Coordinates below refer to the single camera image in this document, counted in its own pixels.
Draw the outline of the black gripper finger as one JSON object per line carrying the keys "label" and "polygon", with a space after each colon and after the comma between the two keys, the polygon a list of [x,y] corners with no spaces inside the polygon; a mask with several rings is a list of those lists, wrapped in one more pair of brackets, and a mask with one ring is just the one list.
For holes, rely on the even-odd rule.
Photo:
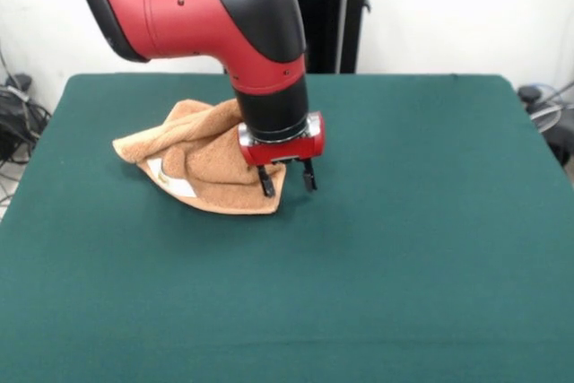
{"label": "black gripper finger", "polygon": [[317,190],[317,182],[315,177],[315,172],[311,159],[302,160],[301,163],[304,165],[303,179],[305,187],[309,192]]}
{"label": "black gripper finger", "polygon": [[268,198],[275,197],[274,182],[267,173],[264,165],[257,166],[257,174],[263,189],[264,196]]}

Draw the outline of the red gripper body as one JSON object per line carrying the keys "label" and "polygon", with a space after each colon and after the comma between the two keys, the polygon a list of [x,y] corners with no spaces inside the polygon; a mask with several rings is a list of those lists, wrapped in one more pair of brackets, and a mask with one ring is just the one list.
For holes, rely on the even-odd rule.
{"label": "red gripper body", "polygon": [[257,140],[245,123],[238,126],[239,149],[248,165],[264,166],[320,156],[325,148],[325,122],[320,112],[311,112],[301,134],[280,142]]}

